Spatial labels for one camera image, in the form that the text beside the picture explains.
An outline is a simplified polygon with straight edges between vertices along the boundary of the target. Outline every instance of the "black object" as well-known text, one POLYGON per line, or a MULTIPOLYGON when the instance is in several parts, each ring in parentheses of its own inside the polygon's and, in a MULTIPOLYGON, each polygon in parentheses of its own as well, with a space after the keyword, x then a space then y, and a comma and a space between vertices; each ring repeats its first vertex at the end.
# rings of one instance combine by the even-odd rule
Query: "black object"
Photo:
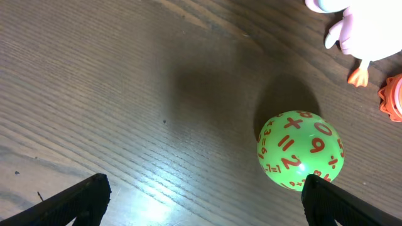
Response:
POLYGON ((308 175, 301 202, 309 226, 402 225, 402 220, 325 181, 308 175))
POLYGON ((104 174, 95 174, 59 194, 0 222, 0 226, 66 225, 74 218, 73 226, 101 224, 110 200, 111 188, 104 174))

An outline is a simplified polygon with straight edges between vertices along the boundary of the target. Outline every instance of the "orange foot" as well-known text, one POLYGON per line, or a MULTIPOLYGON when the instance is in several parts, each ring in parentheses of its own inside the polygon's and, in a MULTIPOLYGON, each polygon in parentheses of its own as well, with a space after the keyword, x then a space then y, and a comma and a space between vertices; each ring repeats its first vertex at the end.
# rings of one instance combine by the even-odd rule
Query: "orange foot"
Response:
POLYGON ((350 75, 347 83, 353 84, 356 87, 363 86, 366 87, 369 83, 369 72, 367 70, 362 70, 358 68, 356 71, 350 75))

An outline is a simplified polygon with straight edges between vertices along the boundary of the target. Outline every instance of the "brown wooden floor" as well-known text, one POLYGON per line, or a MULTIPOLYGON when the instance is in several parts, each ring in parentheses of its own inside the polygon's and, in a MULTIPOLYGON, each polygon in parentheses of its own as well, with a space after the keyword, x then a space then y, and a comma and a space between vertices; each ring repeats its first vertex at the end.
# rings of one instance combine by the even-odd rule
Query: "brown wooden floor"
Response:
POLYGON ((261 171, 255 134, 286 110, 337 128, 334 183, 402 218, 402 124, 377 91, 402 55, 348 85, 323 38, 339 16, 299 0, 0 2, 0 218, 94 174, 103 225, 306 225, 261 171))

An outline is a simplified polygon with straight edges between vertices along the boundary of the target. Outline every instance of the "orange round object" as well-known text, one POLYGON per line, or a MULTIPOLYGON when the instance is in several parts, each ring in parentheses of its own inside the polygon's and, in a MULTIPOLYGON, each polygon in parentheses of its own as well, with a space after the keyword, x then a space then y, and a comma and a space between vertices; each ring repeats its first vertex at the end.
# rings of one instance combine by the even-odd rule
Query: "orange round object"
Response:
POLYGON ((387 78, 387 85, 378 91, 383 100, 380 110, 394 122, 402 122, 402 74, 387 78))

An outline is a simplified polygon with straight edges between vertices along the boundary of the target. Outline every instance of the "green ball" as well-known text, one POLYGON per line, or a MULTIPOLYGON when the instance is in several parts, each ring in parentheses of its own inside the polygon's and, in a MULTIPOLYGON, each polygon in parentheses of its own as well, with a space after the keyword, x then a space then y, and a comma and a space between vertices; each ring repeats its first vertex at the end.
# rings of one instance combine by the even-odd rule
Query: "green ball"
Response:
POLYGON ((303 189, 309 174, 331 182, 345 161, 337 131, 320 116, 302 110, 268 120, 258 137, 257 154, 271 180, 296 191, 303 189))

